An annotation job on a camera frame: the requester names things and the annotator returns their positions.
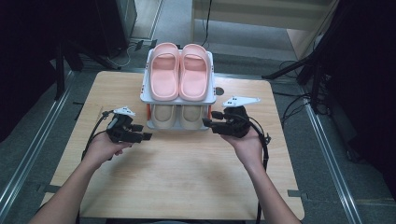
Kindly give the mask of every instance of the white slipper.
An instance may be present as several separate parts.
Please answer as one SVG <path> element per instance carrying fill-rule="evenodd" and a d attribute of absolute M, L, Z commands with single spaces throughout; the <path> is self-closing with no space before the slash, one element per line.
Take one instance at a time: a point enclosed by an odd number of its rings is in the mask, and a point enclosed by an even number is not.
<path fill-rule="evenodd" d="M 204 115 L 202 105 L 183 105 L 180 113 L 180 125 L 186 130 L 198 130 L 203 125 Z"/>
<path fill-rule="evenodd" d="M 158 129 L 170 129 L 176 121 L 176 105 L 153 105 L 151 108 L 151 121 Z"/>

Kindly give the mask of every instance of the shoe rack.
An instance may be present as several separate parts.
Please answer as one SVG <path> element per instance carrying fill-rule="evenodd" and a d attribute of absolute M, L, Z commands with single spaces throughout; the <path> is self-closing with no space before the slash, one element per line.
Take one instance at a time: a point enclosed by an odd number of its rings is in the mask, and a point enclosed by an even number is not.
<path fill-rule="evenodd" d="M 206 90 L 206 98 L 202 101 L 187 101 L 182 99 L 180 96 L 178 96 L 175 100 L 172 101 L 156 101 L 151 97 L 151 85 L 150 85 L 150 80 L 149 80 L 149 58 L 152 53 L 153 49 L 151 49 L 148 52 L 148 59 L 146 61 L 146 67 L 145 67 L 145 74 L 143 77 L 143 84 L 142 84 L 142 89 L 140 91 L 140 99 L 143 103 L 147 104 L 147 126 L 150 129 L 154 130 L 186 130 L 182 127 L 180 124 L 180 117 L 181 117 L 181 108 L 183 105 L 200 105 L 204 107 L 204 114 L 203 118 L 209 118 L 210 119 L 210 112 L 211 112 L 211 106 L 216 102 L 216 86 L 215 86 L 215 77 L 214 77 L 214 66 L 213 66 L 213 55 L 210 51 L 206 51 L 206 54 L 208 55 L 210 59 L 210 74 L 208 77 L 208 83 L 207 83 L 207 90 Z M 173 127 L 171 128 L 158 128 L 154 125 L 152 119 L 151 119 L 151 112 L 152 108 L 154 105 L 176 105 L 177 106 L 177 112 L 176 112 L 176 121 Z M 201 125 L 201 128 L 199 129 L 194 129 L 195 131 L 204 131 L 207 130 L 208 128 L 204 126 L 204 124 Z"/>

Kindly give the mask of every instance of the table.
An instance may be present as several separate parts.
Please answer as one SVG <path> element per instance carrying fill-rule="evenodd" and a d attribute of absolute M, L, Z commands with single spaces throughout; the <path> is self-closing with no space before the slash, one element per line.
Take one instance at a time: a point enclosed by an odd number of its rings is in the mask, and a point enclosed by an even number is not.
<path fill-rule="evenodd" d="M 61 186 L 80 162 L 90 133 L 101 112 L 128 105 L 135 124 L 146 124 L 146 104 L 139 94 L 143 75 L 101 72 L 97 75 L 64 154 L 50 182 Z M 304 217 L 301 198 L 289 197 L 298 190 L 289 152 L 280 126 L 271 86 L 264 80 L 216 77 L 224 89 L 212 110 L 233 95 L 260 97 L 246 105 L 272 137 L 268 146 L 268 175 L 298 218 Z M 104 130 L 111 116 L 102 122 Z M 207 131 L 158 131 L 150 141 L 135 144 L 121 156 L 105 162 L 94 174 L 81 205 L 82 217 L 229 219 L 254 220 L 257 197 L 248 173 L 233 148 L 217 134 Z M 43 203 L 50 198 L 47 193 Z"/>

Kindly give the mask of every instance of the slipper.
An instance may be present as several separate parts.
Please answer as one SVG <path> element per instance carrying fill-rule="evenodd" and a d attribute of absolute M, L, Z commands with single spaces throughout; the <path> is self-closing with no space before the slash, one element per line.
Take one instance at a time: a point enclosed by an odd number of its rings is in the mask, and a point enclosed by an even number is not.
<path fill-rule="evenodd" d="M 202 127 L 204 107 L 202 105 L 182 105 L 180 125 L 186 130 L 198 130 Z"/>
<path fill-rule="evenodd" d="M 183 48 L 180 57 L 179 95 L 188 101 L 206 98 L 207 82 L 211 70 L 206 50 L 195 44 Z"/>
<path fill-rule="evenodd" d="M 154 100 L 172 101 L 178 97 L 179 57 L 178 48 L 172 43 L 162 43 L 151 52 L 148 73 Z"/>
<path fill-rule="evenodd" d="M 153 105 L 151 121 L 158 129 L 170 129 L 176 122 L 176 105 Z"/>

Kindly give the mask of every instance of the person's arm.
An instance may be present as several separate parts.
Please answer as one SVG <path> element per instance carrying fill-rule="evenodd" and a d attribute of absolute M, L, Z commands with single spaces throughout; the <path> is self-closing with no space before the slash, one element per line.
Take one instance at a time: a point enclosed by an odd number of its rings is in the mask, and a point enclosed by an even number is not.
<path fill-rule="evenodd" d="M 276 190 L 262 166 L 262 144 L 258 134 L 250 128 L 243 138 L 222 135 L 235 149 L 256 190 L 267 223 L 301 223 Z"/>
<path fill-rule="evenodd" d="M 76 223 L 82 198 L 93 173 L 103 162 L 114 154 L 122 154 L 122 149 L 131 145 L 131 143 L 114 144 L 107 133 L 98 134 L 93 138 L 84 160 L 29 223 Z"/>

